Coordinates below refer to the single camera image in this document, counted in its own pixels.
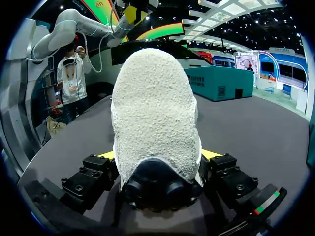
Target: gray carpet floor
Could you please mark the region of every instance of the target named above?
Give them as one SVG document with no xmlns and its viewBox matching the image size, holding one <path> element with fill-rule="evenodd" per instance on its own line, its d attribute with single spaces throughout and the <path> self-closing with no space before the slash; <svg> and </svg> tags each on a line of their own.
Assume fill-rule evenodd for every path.
<svg viewBox="0 0 315 236">
<path fill-rule="evenodd" d="M 272 183 L 288 190 L 287 197 L 270 217 L 272 224 L 276 224 L 294 204 L 309 177 L 306 166 L 309 123 L 298 114 L 258 97 L 222 102 L 200 96 L 196 99 L 197 128 L 203 149 L 230 153 L 244 172 L 258 177 L 260 188 Z M 85 157 L 111 151 L 114 133 L 110 104 L 109 98 L 103 99 L 52 138 L 30 163 L 19 185 L 46 177 L 61 186 L 61 178 L 75 174 Z M 85 216 L 109 225 L 115 190 L 117 185 L 105 192 Z M 224 209 L 231 219 L 234 212 Z M 193 206 L 174 214 L 134 211 L 124 206 L 119 228 L 126 233 L 206 235 L 215 224 L 213 207 L 201 196 Z"/>
</svg>

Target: red and green stripe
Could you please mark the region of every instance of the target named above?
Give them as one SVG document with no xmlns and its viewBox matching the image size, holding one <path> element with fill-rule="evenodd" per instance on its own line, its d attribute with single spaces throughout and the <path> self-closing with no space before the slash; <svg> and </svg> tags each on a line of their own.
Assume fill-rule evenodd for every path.
<svg viewBox="0 0 315 236">
<path fill-rule="evenodd" d="M 261 206 L 254 210 L 255 215 L 260 215 L 278 196 L 280 195 L 279 191 L 274 192 L 267 201 L 265 201 Z"/>
</svg>

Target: white ceiling frame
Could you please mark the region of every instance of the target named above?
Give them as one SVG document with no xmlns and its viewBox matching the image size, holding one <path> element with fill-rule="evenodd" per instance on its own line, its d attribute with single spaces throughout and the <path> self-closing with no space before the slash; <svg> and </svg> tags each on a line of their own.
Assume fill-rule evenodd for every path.
<svg viewBox="0 0 315 236">
<path fill-rule="evenodd" d="M 251 12 L 255 12 L 255 11 L 259 11 L 259 10 L 263 10 L 263 9 L 267 9 L 267 8 L 277 8 L 277 7 L 282 7 L 282 5 L 280 3 L 277 3 L 277 4 L 274 4 L 274 5 L 266 5 L 262 0 L 256 0 L 258 1 L 261 6 L 259 7 L 256 7 L 256 8 L 252 8 L 252 9 L 248 9 L 247 7 L 245 7 L 243 4 L 241 4 L 240 2 L 238 2 L 239 0 L 222 0 L 221 2 L 219 2 L 218 4 L 215 4 L 215 3 L 212 3 L 212 2 L 209 2 L 209 1 L 205 1 L 205 0 L 199 0 L 198 3 L 200 6 L 204 6 L 204 7 L 207 7 L 207 8 L 210 8 L 209 11 L 207 11 L 206 13 L 203 13 L 203 12 L 198 12 L 198 11 L 194 11 L 194 10 L 191 10 L 190 11 L 190 15 L 191 16 L 196 16 L 196 17 L 199 17 L 198 20 L 194 21 L 194 20 L 188 20 L 188 19 L 183 19 L 182 20 L 182 23 L 183 24 L 190 24 L 191 26 L 190 27 L 185 27 L 185 35 L 181 35 L 179 37 L 176 37 L 177 40 L 182 40 L 186 35 L 188 35 L 191 31 L 194 31 L 194 29 L 197 27 L 197 26 L 204 26 L 202 25 L 202 23 L 209 19 L 209 20 L 212 20 L 212 21 L 216 21 L 217 24 L 212 26 L 212 27 L 209 27 L 208 30 L 204 31 L 203 33 L 201 33 L 200 35 L 198 35 L 198 37 L 204 37 L 206 39 L 217 39 L 217 40 L 221 40 L 220 38 L 216 38 L 216 37 L 212 37 L 212 36 L 208 36 L 208 35 L 204 35 L 204 33 L 226 23 L 227 21 L 231 21 L 233 19 L 235 19 L 236 17 L 240 17 L 240 16 L 243 16 L 243 15 L 246 15 L 247 13 L 251 13 Z M 231 5 L 231 4 L 236 4 L 237 6 L 241 7 L 242 9 L 244 9 L 245 11 L 242 12 L 242 13 L 239 13 L 237 15 L 233 15 L 227 11 L 224 11 L 223 9 L 226 8 L 227 6 Z M 226 20 L 223 20 L 223 21 L 220 21 L 220 20 L 217 20 L 217 19 L 214 19 L 214 18 L 211 18 L 213 15 L 215 15 L 216 13 L 218 12 L 222 12 L 223 14 L 226 14 L 226 15 L 229 15 L 230 17 Z M 243 45 L 239 45 L 237 43 L 234 43 L 234 42 L 230 42 L 230 41 L 227 41 L 227 40 L 223 40 L 224 42 L 228 42 L 228 43 L 231 43 L 232 45 L 238 45 L 239 47 L 243 48 L 244 50 L 251 50 L 250 48 L 247 48 Z"/>
</svg>

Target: robotic arm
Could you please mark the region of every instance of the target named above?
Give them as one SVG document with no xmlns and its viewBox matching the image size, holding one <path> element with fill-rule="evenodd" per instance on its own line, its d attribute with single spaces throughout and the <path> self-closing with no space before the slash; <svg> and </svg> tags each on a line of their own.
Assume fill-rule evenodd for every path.
<svg viewBox="0 0 315 236">
<path fill-rule="evenodd" d="M 75 9 L 65 10 L 58 16 L 53 32 L 43 37 L 33 47 L 31 59 L 44 59 L 55 50 L 68 45 L 73 42 L 76 32 L 102 37 L 108 47 L 116 47 L 145 16 L 157 9 L 159 2 L 158 0 L 116 0 L 115 3 L 121 7 L 125 6 L 125 11 L 117 26 L 113 27 L 113 31 L 110 25 L 89 19 Z"/>
</svg>

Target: textured foam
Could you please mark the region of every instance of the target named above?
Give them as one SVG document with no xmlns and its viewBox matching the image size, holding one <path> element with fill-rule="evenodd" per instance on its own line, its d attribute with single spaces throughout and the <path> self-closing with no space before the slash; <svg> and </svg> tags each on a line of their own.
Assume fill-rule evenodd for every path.
<svg viewBox="0 0 315 236">
<path fill-rule="evenodd" d="M 197 101 L 173 56 L 157 49 L 132 54 L 115 83 L 111 111 L 114 155 L 124 182 L 151 157 L 188 182 L 195 178 L 201 158 Z"/>
</svg>

